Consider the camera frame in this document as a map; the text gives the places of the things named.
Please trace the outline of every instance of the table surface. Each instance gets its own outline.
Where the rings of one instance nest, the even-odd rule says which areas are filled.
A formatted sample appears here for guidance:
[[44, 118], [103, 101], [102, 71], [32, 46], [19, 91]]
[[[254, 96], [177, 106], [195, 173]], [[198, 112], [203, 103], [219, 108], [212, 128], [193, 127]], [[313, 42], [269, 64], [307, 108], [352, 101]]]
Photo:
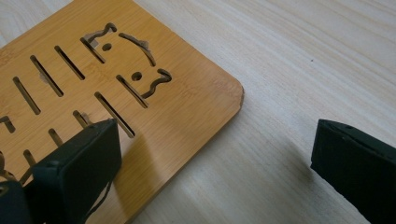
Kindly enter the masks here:
[[[0, 0], [0, 46], [69, 3]], [[318, 119], [396, 147], [393, 0], [136, 0], [245, 88], [134, 223], [367, 223], [309, 168]]]

